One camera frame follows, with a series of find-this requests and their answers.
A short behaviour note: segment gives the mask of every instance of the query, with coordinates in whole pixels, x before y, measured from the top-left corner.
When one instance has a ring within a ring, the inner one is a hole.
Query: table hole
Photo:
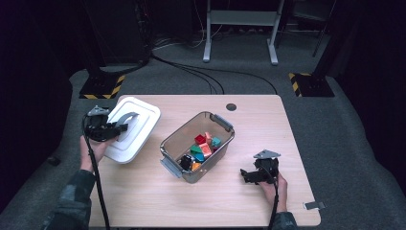
[[[234,111],[237,109],[237,106],[234,103],[227,103],[226,108],[229,111]]]

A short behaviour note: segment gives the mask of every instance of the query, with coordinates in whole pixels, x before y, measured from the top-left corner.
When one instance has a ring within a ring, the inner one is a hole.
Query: colorful block
[[[191,146],[191,154],[202,153],[202,149],[199,146]]]
[[[201,134],[199,134],[196,137],[194,137],[194,141],[196,142],[197,145],[201,145],[203,143],[206,143],[206,138]]]
[[[204,155],[202,152],[194,153],[193,154],[194,158],[198,163],[203,163],[204,162]]]
[[[200,166],[201,166],[202,164],[200,164],[200,163],[193,163],[192,164],[192,171],[195,171],[195,170],[197,170]]]
[[[212,140],[212,146],[213,147],[220,147],[220,144],[221,144],[221,140],[219,138],[217,138],[217,137],[214,137],[213,140]]]
[[[191,155],[185,154],[180,159],[180,167],[182,167],[182,169],[188,171],[191,169],[193,162],[194,162],[194,157]]]
[[[212,144],[212,135],[210,132],[205,132],[205,137],[206,137],[206,143],[211,145]]]
[[[205,159],[209,158],[209,156],[212,155],[212,150],[210,149],[210,147],[207,143],[201,144],[201,145],[199,145],[199,147],[202,149]]]

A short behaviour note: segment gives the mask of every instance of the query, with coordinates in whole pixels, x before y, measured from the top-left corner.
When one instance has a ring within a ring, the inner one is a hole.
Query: basket handle
[[[170,162],[169,159],[167,159],[167,157],[164,157],[164,159],[161,160],[161,164],[167,168],[167,170],[172,173],[172,175],[180,178],[182,177],[182,172],[175,166],[173,165],[172,162]]]
[[[233,125],[231,123],[227,122],[224,118],[222,118],[220,115],[217,114],[211,114],[210,119],[222,127],[226,129],[226,131],[230,132],[233,129]]]

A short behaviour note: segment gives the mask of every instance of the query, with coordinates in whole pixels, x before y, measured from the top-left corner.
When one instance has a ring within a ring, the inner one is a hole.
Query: teal block
[[[221,140],[218,137],[214,137],[212,140],[212,146],[213,147],[220,147]]]
[[[204,162],[204,155],[202,152],[194,153],[193,154],[194,158],[198,163],[203,163]]]

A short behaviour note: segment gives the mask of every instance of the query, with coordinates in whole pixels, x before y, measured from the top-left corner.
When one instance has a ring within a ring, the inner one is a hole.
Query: camo sleeve
[[[43,222],[42,229],[88,229],[95,176],[77,171],[63,189],[57,206]]]
[[[274,224],[272,230],[296,230],[298,225],[290,212],[277,213],[275,215]]]

